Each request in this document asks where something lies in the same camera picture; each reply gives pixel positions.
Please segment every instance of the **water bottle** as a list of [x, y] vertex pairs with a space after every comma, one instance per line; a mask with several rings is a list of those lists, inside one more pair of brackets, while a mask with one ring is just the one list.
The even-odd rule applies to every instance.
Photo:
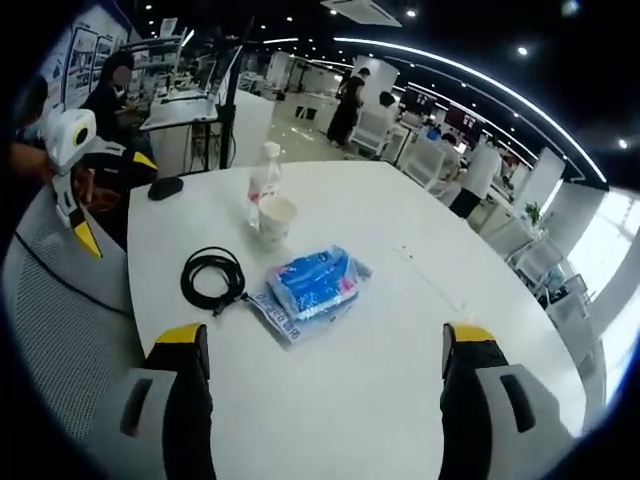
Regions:
[[262, 152], [254, 165], [249, 180], [247, 193], [247, 209], [249, 225], [258, 228], [258, 202], [265, 195], [275, 195], [282, 180], [282, 166], [280, 165], [280, 145], [266, 142], [262, 145]]

